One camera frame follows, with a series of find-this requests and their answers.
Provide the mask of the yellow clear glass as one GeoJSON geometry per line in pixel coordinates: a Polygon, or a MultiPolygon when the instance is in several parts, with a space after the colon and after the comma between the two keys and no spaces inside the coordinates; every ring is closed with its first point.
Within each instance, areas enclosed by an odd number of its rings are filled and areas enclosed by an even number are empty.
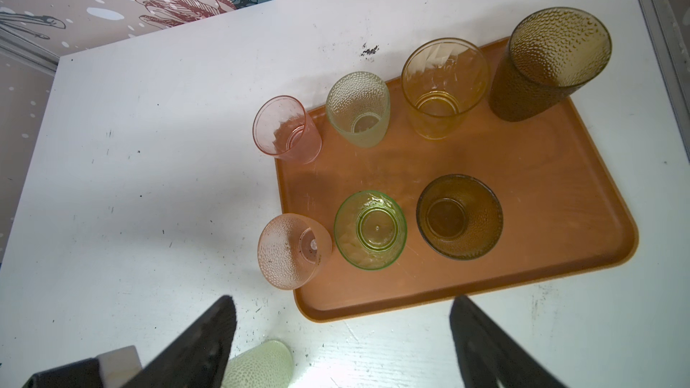
{"type": "Polygon", "coordinates": [[[485,98],[490,82],[488,59],[473,43],[440,38],[423,44],[401,74],[413,129],[428,140],[448,137],[485,98]]]}

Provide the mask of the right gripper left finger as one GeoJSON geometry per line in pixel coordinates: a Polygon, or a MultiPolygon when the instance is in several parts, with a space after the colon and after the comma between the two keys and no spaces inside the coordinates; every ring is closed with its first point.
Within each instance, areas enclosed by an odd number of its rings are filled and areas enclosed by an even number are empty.
{"type": "Polygon", "coordinates": [[[221,296],[127,387],[219,387],[232,348],[237,316],[231,296],[221,296]]]}

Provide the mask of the bright green clear glass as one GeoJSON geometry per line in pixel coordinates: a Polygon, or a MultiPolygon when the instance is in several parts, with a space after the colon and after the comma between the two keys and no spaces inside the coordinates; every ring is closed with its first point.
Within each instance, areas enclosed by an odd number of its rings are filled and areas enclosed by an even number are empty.
{"type": "Polygon", "coordinates": [[[363,190],[343,201],[333,231],[336,246],[349,264],[380,271],[402,254],[408,228],[394,199],[380,191],[363,190]]]}

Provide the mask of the pink ribbed clear glass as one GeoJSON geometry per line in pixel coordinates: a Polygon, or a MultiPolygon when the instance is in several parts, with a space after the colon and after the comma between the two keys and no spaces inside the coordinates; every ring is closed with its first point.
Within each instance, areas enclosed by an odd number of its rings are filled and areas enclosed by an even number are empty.
{"type": "Polygon", "coordinates": [[[253,122],[253,141],[264,154],[282,161],[311,163],[323,141],[303,104],[289,95],[268,100],[253,122]]]}

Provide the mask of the pale green textured glass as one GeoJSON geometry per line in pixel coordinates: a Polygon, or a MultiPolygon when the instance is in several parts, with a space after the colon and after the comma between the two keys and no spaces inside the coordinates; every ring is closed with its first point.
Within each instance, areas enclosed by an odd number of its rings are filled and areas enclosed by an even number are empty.
{"type": "Polygon", "coordinates": [[[389,89],[386,82],[373,73],[353,72],[333,85],[325,110],[330,124],[350,143],[362,148],[374,147],[388,130],[389,89]]]}

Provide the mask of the pink textured glass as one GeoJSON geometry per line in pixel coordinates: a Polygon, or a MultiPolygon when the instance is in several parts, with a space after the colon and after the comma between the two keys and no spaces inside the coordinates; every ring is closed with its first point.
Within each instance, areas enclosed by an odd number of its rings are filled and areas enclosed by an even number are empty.
{"type": "Polygon", "coordinates": [[[295,290],[312,280],[332,255],[327,229],[310,217],[287,213],[265,226],[257,248],[262,275],[278,289],[295,290]]]}

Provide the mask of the short brown textured glass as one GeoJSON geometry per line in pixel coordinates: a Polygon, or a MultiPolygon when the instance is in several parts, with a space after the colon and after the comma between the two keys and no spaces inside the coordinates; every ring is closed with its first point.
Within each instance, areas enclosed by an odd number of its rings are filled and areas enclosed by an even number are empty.
{"type": "Polygon", "coordinates": [[[422,239],[452,260],[474,260],[489,253],[504,225],[495,193],[465,174],[431,181],[418,199],[416,222],[422,239]]]}

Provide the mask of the tall pale green glass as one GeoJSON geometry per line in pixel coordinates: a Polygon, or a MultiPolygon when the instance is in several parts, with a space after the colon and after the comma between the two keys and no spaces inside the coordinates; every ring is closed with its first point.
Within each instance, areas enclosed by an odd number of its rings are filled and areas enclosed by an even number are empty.
{"type": "Polygon", "coordinates": [[[289,387],[294,360],[281,341],[265,341],[228,361],[221,386],[289,387]]]}

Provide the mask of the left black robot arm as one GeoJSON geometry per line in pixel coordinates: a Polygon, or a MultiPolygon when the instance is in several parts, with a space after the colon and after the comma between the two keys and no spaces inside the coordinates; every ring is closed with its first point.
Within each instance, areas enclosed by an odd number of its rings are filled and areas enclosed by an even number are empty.
{"type": "Polygon", "coordinates": [[[95,357],[33,374],[23,388],[103,388],[100,362],[95,357]]]}

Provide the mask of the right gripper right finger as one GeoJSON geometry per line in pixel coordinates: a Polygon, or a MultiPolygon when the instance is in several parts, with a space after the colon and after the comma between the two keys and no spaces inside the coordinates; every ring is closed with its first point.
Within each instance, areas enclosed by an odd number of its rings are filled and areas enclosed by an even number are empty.
{"type": "Polygon", "coordinates": [[[565,387],[469,297],[455,298],[449,321],[466,387],[565,387]]]}

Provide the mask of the tall brown textured glass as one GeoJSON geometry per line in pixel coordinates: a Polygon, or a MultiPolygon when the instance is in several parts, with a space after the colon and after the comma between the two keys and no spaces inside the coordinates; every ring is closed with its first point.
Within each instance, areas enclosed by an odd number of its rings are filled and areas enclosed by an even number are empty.
{"type": "Polygon", "coordinates": [[[612,49],[607,27],[586,11],[557,6],[530,14],[497,66],[492,112],[517,122],[547,111],[601,74],[612,49]]]}

